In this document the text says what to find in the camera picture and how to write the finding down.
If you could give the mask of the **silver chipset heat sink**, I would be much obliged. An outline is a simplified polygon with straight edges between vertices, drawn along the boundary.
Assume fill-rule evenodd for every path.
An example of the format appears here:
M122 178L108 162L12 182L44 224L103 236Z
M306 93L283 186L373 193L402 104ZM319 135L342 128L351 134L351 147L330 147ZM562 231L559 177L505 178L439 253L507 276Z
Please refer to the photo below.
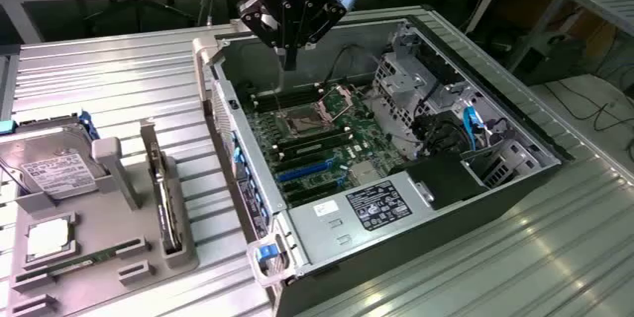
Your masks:
M377 168L373 166L371 161L363 161L350 167L351 175L359 185L371 183L382 178Z

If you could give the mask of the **black plastic shroud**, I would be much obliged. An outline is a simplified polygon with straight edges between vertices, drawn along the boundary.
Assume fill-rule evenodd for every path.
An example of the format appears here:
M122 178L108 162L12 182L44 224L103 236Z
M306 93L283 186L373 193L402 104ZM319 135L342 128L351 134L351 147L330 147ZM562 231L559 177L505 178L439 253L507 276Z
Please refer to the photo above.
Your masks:
M430 206L441 209L489 191L457 153L439 153L394 166L390 174L405 171L433 197Z

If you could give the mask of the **CPU socket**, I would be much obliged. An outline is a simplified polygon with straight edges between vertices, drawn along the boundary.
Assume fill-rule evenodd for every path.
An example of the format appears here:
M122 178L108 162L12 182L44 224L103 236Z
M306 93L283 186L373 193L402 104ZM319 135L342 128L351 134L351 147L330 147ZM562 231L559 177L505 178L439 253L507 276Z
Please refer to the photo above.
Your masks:
M279 118L294 137L317 133L326 128L325 120L314 104L283 109Z

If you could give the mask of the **black expansion slot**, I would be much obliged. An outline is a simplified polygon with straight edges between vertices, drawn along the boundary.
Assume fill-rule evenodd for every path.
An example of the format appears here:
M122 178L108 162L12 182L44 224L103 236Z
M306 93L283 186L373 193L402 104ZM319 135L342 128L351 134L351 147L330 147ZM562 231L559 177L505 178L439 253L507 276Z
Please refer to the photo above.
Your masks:
M309 189L302 189L290 193L286 196L286 201L291 206L301 206L302 204L310 203L318 199L322 199L323 197L333 195L334 193L338 193L343 183L345 179L339 178Z

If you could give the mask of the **grey metal drive cage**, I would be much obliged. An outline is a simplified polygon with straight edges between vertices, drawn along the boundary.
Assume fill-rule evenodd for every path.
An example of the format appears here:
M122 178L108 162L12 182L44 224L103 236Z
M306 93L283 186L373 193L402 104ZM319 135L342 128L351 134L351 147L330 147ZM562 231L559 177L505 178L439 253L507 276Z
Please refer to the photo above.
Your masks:
M418 116L431 111L425 103L438 79L414 55L383 55L375 71L370 108L385 134L398 153L413 160L417 158L423 140L413 133L411 125Z

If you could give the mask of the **black and grey PC case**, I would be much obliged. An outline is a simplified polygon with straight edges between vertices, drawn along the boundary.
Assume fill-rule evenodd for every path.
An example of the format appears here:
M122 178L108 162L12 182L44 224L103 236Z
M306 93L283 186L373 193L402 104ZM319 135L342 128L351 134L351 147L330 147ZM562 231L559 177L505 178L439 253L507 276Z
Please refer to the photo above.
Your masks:
M286 72L263 43L247 33L208 33L195 39L194 63L214 144L247 239L247 264L265 288L275 317L330 314L361 295L371 303L401 295L419 283L423 271L438 271L443 259L477 233L491 228L521 200L571 160L538 126L522 102L525 86L486 51L435 12L406 11L361 16L345 22L325 44L307 52ZM290 207L275 186L269 164L246 117L250 96L286 93L315 85L346 85L371 100L375 71L387 53L414 55L438 79L411 129L423 145L417 160L447 152L462 154L502 140L535 145L562 163L441 209L437 216L371 248L314 266L298 241ZM244 161L234 163L239 146ZM247 183L255 181L267 208L266 225ZM275 244L279 256L258 262L255 249Z

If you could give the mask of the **green graphics card with fan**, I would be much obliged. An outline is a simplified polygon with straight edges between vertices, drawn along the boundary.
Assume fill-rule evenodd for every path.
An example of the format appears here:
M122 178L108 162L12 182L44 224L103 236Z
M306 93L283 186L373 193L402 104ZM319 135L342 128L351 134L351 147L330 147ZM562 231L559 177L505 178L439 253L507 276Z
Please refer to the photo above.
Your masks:
M171 254L183 249L183 239L180 237L175 218L175 208L170 189L171 175L167 158L159 147L155 123L151 119L140 121L140 137L144 143L148 174L152 181L163 250L167 254Z

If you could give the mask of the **silver CPU chip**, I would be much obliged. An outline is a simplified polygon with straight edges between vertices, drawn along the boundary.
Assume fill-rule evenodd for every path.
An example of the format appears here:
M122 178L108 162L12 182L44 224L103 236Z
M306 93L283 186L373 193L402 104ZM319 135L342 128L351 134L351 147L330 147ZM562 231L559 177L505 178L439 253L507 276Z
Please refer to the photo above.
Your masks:
M40 258L63 250L68 243L68 222L55 219L30 228L27 256Z

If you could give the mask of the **socket cover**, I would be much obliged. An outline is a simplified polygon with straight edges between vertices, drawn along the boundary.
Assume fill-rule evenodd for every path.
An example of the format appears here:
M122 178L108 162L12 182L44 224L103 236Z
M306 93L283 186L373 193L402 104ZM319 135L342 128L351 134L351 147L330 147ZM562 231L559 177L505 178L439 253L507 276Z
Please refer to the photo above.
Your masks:
M354 106L350 90L335 85L317 102L317 107L322 118L327 122L334 122Z

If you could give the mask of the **green motherboard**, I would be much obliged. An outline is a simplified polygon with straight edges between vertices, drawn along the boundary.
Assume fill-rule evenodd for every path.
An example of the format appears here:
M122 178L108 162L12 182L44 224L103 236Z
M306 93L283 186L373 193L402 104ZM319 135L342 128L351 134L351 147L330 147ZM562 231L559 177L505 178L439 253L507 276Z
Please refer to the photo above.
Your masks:
M278 143L285 143L299 137L313 135L307 134L299 137L290 135L286 125L279 118L282 110L309 104L314 104L318 109L319 99L335 85L338 84L330 86L315 85L303 90L269 94L260 97L252 95L247 101L246 117L271 170L275 186L281 191L285 201L290 193L309 189L339 178L345 179L345 183L338 193L361 186L350 172L350 167L357 163L366 160L371 161L381 176L386 177L391 168L406 162L406 158L398 153L397 147L391 143L391 136L385 134L379 127L375 114L370 108L370 99L357 93L355 90L346 85L342 86L351 92L355 103L353 108L334 122L327 122L322 118L326 128L313 134L341 127L350 127L354 131L351 142L341 147L331 148L289 161L281 162L274 158L273 148ZM283 183L278 181L278 176L283 172L306 167L327 159L334 159L330 170Z

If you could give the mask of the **metal slat shelf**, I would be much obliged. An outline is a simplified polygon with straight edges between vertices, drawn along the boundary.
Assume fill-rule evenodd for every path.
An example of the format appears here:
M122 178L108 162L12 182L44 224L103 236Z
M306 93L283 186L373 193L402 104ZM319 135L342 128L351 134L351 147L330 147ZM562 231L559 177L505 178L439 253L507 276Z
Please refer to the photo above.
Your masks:
M589 10L617 30L634 38L634 0L551 0L526 37L522 54L526 54L535 38L546 31L547 24L566 1L579 6L581 10Z

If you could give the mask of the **blue expansion slot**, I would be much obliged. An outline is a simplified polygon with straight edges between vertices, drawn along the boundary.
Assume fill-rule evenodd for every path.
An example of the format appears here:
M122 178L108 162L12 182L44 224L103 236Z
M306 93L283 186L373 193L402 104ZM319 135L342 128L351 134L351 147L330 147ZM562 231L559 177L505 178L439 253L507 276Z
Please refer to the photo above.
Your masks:
M334 164L334 159L327 159L319 163L307 165L306 167L283 172L278 176L278 181L283 183L291 180L297 180L298 178L302 178L311 174L327 171L331 169L333 164Z

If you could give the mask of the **blue case latch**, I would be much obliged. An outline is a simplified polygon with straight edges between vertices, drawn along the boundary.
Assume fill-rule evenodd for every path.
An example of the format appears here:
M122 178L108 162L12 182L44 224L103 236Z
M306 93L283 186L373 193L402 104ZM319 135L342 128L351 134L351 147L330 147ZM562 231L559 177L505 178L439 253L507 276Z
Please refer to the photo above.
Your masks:
M255 249L255 259L260 263L271 260L273 258L277 258L278 256L279 256L279 248L275 244L267 244L267 245L259 246Z

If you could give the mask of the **silver hard disk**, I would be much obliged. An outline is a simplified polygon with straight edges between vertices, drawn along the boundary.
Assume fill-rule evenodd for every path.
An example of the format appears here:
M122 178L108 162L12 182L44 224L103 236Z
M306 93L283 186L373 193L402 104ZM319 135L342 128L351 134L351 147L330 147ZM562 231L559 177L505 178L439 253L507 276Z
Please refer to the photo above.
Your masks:
M92 192L107 175L91 156L92 142L70 128L12 135L0 139L0 169L28 194L63 200Z

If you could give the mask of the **black stand legs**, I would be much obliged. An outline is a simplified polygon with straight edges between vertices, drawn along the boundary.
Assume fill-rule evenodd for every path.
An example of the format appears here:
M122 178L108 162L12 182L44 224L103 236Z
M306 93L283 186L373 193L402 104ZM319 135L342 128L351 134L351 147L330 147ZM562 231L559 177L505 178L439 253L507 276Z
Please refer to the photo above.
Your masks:
M83 21L96 22L99 19L104 19L123 10L132 9L135 11L135 20L142 23L142 13L146 8L158 10L171 16L176 16L183 19L190 26L196 24L194 16L175 7L175 0L167 0L167 2L159 2L156 0L108 0L106 9L92 13L91 15L86 15Z

